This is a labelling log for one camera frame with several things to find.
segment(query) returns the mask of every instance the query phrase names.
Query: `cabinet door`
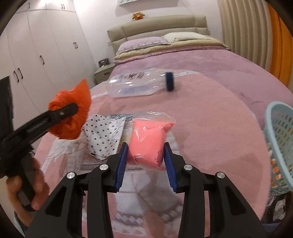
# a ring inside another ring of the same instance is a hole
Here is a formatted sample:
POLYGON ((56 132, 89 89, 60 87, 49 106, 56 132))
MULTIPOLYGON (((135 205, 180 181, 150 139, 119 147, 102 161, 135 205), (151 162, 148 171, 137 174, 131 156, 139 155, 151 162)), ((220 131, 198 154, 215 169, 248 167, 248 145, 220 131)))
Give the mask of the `cabinet door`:
POLYGON ((47 11, 29 11, 28 22, 41 64, 50 80, 59 91, 72 89, 72 77, 58 49, 47 11))
POLYGON ((28 95, 42 113, 57 89, 45 72, 28 26, 28 12, 15 14, 7 26, 11 56, 28 95))
POLYGON ((49 10, 75 11, 73 0, 48 1, 46 5, 49 10))
POLYGON ((96 64, 93 60, 93 56, 86 42, 86 38, 80 26, 79 19, 75 12, 64 12, 64 17, 68 23, 71 35, 74 42, 76 42, 77 50, 84 64, 84 78, 87 79, 88 86, 94 87, 94 79, 96 72, 96 64))
POLYGON ((46 1, 28 0, 18 9, 17 12, 32 11, 32 10, 39 10, 39 9, 46 9, 46 1))
POLYGON ((37 117, 40 113, 24 89, 17 76, 9 51, 6 30, 0 36, 0 79, 10 76, 10 86, 13 97, 13 126, 19 128, 26 122, 37 117))
POLYGON ((73 77, 73 87, 75 87, 82 79, 84 79, 85 69, 78 50, 75 47, 67 21, 64 18, 65 12, 47 10, 47 13, 58 48, 73 77))

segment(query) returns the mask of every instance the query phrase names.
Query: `light blue plastic basket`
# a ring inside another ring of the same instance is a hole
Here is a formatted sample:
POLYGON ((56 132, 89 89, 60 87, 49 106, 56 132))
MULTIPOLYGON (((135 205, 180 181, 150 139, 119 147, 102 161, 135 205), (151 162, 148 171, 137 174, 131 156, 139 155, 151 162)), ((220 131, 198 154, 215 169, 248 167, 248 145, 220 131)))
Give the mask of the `light blue plastic basket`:
POLYGON ((272 102, 265 113, 264 132, 272 150, 270 196, 293 191, 293 108, 272 102))

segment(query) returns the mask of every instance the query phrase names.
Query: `nightstand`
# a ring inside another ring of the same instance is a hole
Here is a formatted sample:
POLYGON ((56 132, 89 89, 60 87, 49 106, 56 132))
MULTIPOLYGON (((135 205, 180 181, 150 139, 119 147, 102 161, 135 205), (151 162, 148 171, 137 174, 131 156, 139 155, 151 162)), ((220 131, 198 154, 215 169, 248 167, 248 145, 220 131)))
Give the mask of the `nightstand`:
POLYGON ((109 65, 106 65, 106 66, 99 68, 95 72, 97 84, 100 84, 101 82, 107 81, 114 68, 115 68, 114 64, 109 64, 109 65))

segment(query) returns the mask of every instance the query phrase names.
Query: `plastic bottle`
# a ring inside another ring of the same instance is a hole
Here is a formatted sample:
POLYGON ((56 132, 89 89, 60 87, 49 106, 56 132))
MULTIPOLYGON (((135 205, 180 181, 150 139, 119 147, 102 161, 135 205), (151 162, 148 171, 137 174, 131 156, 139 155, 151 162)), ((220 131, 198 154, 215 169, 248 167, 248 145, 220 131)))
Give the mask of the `plastic bottle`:
POLYGON ((107 82, 108 94, 114 98, 151 95, 160 89, 174 89, 173 73, 150 69, 116 75, 107 82))

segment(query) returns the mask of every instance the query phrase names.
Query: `finger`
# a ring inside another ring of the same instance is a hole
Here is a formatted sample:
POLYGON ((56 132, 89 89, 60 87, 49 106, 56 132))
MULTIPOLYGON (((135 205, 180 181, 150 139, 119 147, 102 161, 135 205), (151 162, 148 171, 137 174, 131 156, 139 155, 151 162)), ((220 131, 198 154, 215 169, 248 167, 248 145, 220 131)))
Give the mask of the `finger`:
POLYGON ((44 174, 40 170, 35 171, 35 179, 33 182, 33 189, 36 193, 40 193, 44 189, 44 174))
POLYGON ((35 170, 39 170, 41 168, 40 163, 35 158, 33 158, 33 167, 35 170))
POLYGON ((22 185, 21 178, 19 176, 9 178, 6 180, 6 184, 8 199, 10 200, 14 211, 16 212, 20 221, 28 227, 31 224, 33 217, 23 208, 20 200, 17 197, 17 191, 21 188, 22 185))
POLYGON ((35 197, 33 198, 32 202, 31 202, 31 207, 34 210, 39 210, 41 208, 41 206, 44 204, 44 202, 48 198, 49 190, 50 189, 49 189, 48 184, 45 183, 43 191, 41 193, 37 193, 35 195, 35 197))

